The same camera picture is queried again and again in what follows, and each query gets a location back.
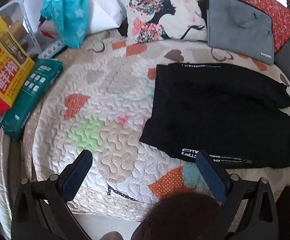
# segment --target epson logo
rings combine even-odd
[[[261,55],[264,56],[264,57],[272,58],[272,56],[267,55],[267,54],[265,54],[265,53],[263,53],[263,52],[261,52]]]

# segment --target girl silhouette print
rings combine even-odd
[[[154,14],[153,18],[149,22],[142,22],[139,18],[134,20],[132,34],[133,36],[138,34],[137,41],[139,43],[169,39],[164,26],[159,24],[159,20],[165,14],[175,15],[176,7],[173,6],[170,0],[130,0],[129,6],[131,9],[135,9],[142,14]],[[205,26],[189,26],[180,39],[184,39],[189,30],[192,28],[196,30],[203,30]]]

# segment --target quilted bedspread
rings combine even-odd
[[[61,56],[65,65],[70,60],[66,53]],[[141,220],[153,204],[171,194],[210,194],[195,164],[139,142],[151,117],[156,64],[235,64],[285,83],[290,95],[290,82],[275,65],[212,49],[204,42],[129,44],[113,30],[88,37],[74,54],[36,116],[32,161],[37,179],[45,180],[72,163],[82,149],[92,152],[92,168],[68,203],[75,213]],[[290,107],[283,111],[290,115]],[[229,172],[243,179],[267,177],[276,195],[290,184],[290,167]]]

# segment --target pink butterfly print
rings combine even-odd
[[[142,24],[143,24],[143,22],[139,18],[136,18],[134,20],[134,28],[131,30],[133,36],[140,33]]]
[[[195,19],[195,16],[193,16],[192,18],[187,18],[187,19],[190,20],[190,21],[193,22],[193,23],[194,23],[195,20],[196,20],[196,19]]]
[[[191,0],[183,0],[184,3],[189,3]]]
[[[121,124],[125,124],[130,119],[129,115],[124,115],[123,117],[118,117],[118,122]]]

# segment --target screw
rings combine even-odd
[[[237,174],[232,174],[232,175],[230,176],[230,178],[231,178],[232,180],[234,180],[234,181],[238,181],[238,180],[239,180],[239,176],[238,176]]]
[[[51,181],[55,181],[56,179],[58,179],[58,175],[57,175],[57,174],[53,174],[53,175],[51,175],[51,176],[49,177],[49,179],[50,179]]]
[[[26,184],[27,182],[28,182],[28,179],[27,178],[24,178],[24,179],[21,180],[21,184],[22,185]]]
[[[267,178],[261,178],[261,182],[263,182],[264,184],[267,184],[268,183],[268,179]]]

